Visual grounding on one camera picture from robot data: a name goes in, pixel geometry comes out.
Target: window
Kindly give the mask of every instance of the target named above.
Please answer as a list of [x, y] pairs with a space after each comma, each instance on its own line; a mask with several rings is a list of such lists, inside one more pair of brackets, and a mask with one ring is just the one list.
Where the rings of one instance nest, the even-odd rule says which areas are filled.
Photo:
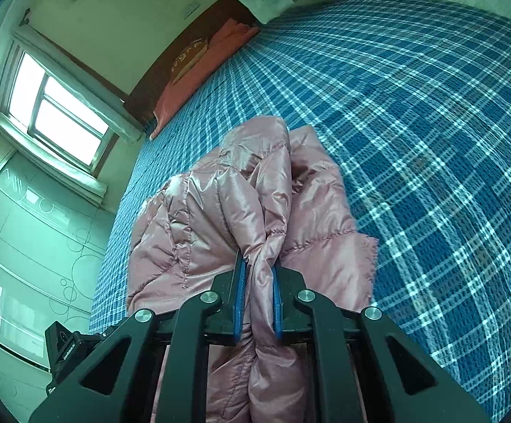
[[49, 151], [93, 173], [113, 136], [107, 123], [22, 49], [12, 52], [7, 68], [4, 114]]

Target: blue plaid bedspread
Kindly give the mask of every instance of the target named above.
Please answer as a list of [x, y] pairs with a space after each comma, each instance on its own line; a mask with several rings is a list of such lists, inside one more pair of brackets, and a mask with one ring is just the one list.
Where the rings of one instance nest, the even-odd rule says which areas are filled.
[[132, 223], [170, 176], [258, 114], [311, 124], [359, 229], [374, 302], [499, 421], [511, 407], [511, 20], [430, 0], [345, 0], [273, 20], [147, 141], [90, 330], [125, 314]]

